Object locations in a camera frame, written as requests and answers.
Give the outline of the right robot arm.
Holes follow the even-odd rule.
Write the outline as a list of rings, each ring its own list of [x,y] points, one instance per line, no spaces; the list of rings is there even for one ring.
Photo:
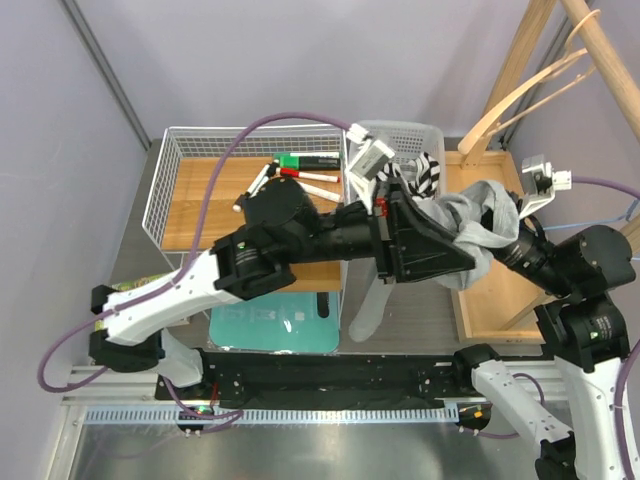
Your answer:
[[[592,225],[555,245],[523,227],[494,258],[551,296],[534,309],[564,383],[572,423],[557,420],[518,384],[487,344],[454,355],[451,380],[465,395],[481,394],[531,449],[540,479],[636,479],[639,451],[626,382],[638,346],[609,293],[632,283],[632,249],[625,236]]]

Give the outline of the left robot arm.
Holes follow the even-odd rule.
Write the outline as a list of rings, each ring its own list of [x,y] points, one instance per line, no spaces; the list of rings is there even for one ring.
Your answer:
[[[476,265],[398,180],[377,187],[370,205],[358,200],[329,213],[296,181],[271,180],[246,201],[244,218],[182,270],[129,291],[94,288],[92,310],[104,320],[89,337],[90,357],[119,373],[153,371],[200,399],[213,375],[202,351],[170,334],[181,318],[281,290],[295,282],[296,264],[372,258],[378,277],[396,283]]]

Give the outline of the blue wire hanger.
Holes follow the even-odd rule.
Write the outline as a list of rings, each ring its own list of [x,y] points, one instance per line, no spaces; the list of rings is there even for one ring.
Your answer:
[[[594,220],[594,221],[586,221],[586,222],[577,222],[577,223],[569,223],[569,224],[562,224],[562,225],[555,225],[555,226],[546,226],[543,228],[543,230],[545,232],[552,232],[552,231],[560,231],[560,230],[568,230],[568,229],[575,229],[575,228],[579,228],[579,227],[589,227],[592,225],[598,225],[598,224],[614,224],[617,222],[630,222],[633,218],[634,215],[636,213],[636,210],[639,208],[639,200],[633,200],[629,207],[626,209],[626,211],[622,214],[619,215],[617,217],[612,217],[612,218],[608,218],[608,219],[601,219],[601,220]]]

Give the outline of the black white striped tank top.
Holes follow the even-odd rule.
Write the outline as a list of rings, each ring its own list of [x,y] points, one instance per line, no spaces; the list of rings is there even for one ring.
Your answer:
[[[399,178],[406,185],[411,197],[418,201],[434,199],[439,189],[441,167],[427,152],[420,153],[406,163],[391,160],[377,173],[378,181]]]

